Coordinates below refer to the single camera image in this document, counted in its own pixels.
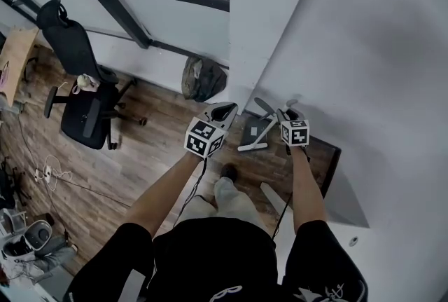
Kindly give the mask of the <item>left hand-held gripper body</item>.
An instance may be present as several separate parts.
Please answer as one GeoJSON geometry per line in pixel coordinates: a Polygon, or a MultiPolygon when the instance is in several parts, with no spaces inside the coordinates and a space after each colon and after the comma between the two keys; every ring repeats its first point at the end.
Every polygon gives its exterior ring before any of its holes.
{"type": "Polygon", "coordinates": [[[194,117],[185,134],[185,149],[208,158],[219,150],[228,136],[229,125],[221,125],[221,118],[194,117]]]}

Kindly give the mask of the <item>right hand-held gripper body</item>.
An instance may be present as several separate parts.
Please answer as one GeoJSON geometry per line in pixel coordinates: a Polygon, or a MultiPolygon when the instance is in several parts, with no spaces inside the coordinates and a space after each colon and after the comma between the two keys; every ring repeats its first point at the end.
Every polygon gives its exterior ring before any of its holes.
{"type": "Polygon", "coordinates": [[[281,138],[287,146],[307,146],[309,137],[308,120],[281,122],[281,138]]]}

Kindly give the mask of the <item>white broom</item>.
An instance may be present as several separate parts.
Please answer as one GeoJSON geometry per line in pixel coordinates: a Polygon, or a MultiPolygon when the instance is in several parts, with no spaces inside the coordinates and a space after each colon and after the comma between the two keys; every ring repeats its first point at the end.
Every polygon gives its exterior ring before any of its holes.
{"type": "MultiPolygon", "coordinates": [[[[240,144],[237,148],[237,150],[239,152],[245,152],[245,151],[254,151],[254,150],[259,150],[259,149],[265,149],[268,147],[268,143],[267,142],[262,142],[262,139],[267,137],[267,133],[276,125],[279,124],[281,125],[281,123],[278,122],[277,120],[277,115],[276,112],[277,110],[274,110],[268,103],[266,103],[265,100],[259,98],[259,97],[255,97],[254,98],[255,103],[262,108],[266,114],[264,116],[262,116],[261,118],[259,118],[259,121],[263,121],[266,120],[268,118],[271,118],[270,122],[268,123],[268,125],[259,133],[255,134],[255,139],[248,143],[248,144],[240,144]]],[[[280,110],[283,111],[284,116],[285,116],[285,121],[289,121],[289,118],[287,116],[287,110],[288,109],[293,109],[293,105],[297,104],[298,100],[297,99],[290,99],[288,100],[283,107],[279,108],[280,110]]]]}

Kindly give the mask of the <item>person's right forearm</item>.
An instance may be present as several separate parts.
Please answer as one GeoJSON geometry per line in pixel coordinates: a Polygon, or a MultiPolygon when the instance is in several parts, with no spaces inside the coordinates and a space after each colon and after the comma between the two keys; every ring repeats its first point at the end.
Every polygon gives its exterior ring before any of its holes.
{"type": "Polygon", "coordinates": [[[307,156],[300,147],[291,147],[293,161],[293,225],[297,233],[310,221],[327,221],[321,190],[314,179],[307,156]]]}

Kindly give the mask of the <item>person's left forearm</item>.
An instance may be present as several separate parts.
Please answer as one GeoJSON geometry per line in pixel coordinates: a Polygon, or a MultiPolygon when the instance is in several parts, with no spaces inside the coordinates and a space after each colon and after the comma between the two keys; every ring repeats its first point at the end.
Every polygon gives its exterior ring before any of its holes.
{"type": "Polygon", "coordinates": [[[201,161],[187,152],[132,204],[124,222],[137,224],[154,237],[201,161]]]}

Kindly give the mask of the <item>person's right black shoe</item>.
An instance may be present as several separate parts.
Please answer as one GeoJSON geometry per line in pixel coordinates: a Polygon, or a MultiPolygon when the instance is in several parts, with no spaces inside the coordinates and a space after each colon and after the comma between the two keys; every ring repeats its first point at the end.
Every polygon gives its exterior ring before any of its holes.
{"type": "Polygon", "coordinates": [[[232,182],[236,182],[238,171],[234,164],[228,163],[222,166],[222,169],[220,171],[220,178],[223,177],[230,179],[232,182]]]}

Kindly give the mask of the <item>person's beige trousers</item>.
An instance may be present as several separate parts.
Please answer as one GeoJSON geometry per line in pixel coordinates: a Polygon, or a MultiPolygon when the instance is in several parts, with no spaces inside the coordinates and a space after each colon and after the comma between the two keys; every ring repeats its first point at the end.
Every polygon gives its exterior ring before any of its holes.
{"type": "Polygon", "coordinates": [[[176,223],[189,219],[223,217],[242,220],[268,232],[252,200],[247,194],[239,191],[230,178],[221,177],[215,183],[213,193],[216,207],[201,195],[195,195],[180,213],[176,223]]]}

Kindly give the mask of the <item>person's black t-shirt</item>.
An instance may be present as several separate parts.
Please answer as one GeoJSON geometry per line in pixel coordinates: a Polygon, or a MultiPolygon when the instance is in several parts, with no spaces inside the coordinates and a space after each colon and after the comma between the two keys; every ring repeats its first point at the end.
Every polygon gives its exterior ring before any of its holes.
{"type": "Polygon", "coordinates": [[[63,302],[283,302],[275,244],[233,218],[189,219],[153,238],[121,225],[76,274],[63,302]]]}

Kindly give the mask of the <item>black mesh office chair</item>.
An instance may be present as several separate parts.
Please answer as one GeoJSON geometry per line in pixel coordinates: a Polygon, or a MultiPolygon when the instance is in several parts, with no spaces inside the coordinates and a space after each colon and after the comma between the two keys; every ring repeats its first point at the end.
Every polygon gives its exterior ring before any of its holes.
{"type": "Polygon", "coordinates": [[[116,73],[97,63],[88,34],[85,28],[75,20],[68,18],[61,0],[50,0],[45,3],[37,15],[37,25],[44,38],[60,61],[65,72],[75,76],[87,74],[99,82],[97,92],[81,91],[75,95],[58,94],[59,87],[53,86],[48,93],[43,115],[50,117],[56,104],[63,104],[61,131],[72,140],[100,150],[107,145],[109,150],[118,147],[111,140],[111,121],[120,118],[145,126],[147,118],[133,117],[120,113],[125,108],[121,101],[131,86],[137,84],[135,78],[118,89],[119,79],[116,73]]]}

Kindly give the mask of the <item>white plush toy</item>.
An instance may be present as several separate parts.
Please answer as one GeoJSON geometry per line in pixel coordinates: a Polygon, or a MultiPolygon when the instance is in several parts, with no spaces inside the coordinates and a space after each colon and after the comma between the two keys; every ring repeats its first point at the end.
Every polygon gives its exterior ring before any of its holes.
{"type": "Polygon", "coordinates": [[[87,74],[82,74],[76,79],[76,84],[71,92],[75,95],[79,94],[81,91],[97,92],[98,87],[99,82],[97,80],[87,74]]]}

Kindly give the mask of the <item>white table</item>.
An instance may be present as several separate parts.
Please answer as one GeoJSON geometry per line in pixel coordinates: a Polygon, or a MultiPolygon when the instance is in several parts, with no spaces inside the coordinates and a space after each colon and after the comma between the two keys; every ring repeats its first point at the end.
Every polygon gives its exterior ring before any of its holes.
{"type": "Polygon", "coordinates": [[[293,211],[266,183],[263,193],[282,213],[272,238],[279,283],[275,294],[283,302],[368,302],[368,284],[325,221],[310,221],[298,232],[293,211]]]}

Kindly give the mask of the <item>grey crumpled garment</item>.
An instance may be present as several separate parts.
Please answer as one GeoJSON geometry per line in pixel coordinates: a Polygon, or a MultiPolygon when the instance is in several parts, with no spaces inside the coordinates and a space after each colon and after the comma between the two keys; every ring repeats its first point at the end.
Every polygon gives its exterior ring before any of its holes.
{"type": "Polygon", "coordinates": [[[35,252],[34,265],[44,273],[48,273],[70,261],[77,252],[77,246],[68,242],[65,237],[53,236],[44,247],[35,252]]]}

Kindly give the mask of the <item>white and grey open bag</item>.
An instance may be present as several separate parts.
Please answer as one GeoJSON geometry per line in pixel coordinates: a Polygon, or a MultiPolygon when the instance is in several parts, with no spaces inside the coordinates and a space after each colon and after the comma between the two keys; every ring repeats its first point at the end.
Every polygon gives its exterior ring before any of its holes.
{"type": "Polygon", "coordinates": [[[35,221],[22,234],[14,235],[2,247],[5,260],[23,259],[43,249],[52,237],[52,226],[45,220],[35,221]]]}

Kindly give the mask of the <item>light wooden desk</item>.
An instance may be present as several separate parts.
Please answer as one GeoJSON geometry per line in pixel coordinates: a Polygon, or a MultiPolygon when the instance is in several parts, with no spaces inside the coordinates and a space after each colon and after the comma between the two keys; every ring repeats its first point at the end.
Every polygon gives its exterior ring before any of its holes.
{"type": "Polygon", "coordinates": [[[0,95],[6,98],[10,108],[13,107],[15,94],[31,57],[38,33],[39,28],[37,27],[33,29],[14,28],[10,30],[0,52],[0,69],[9,61],[8,84],[3,91],[0,91],[0,95]]]}

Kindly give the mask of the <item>white metal rack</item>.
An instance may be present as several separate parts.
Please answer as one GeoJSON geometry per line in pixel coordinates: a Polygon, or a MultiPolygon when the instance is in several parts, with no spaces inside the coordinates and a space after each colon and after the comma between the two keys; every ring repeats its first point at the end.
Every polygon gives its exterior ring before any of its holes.
{"type": "Polygon", "coordinates": [[[0,210],[0,237],[20,234],[27,228],[25,211],[0,210]]]}

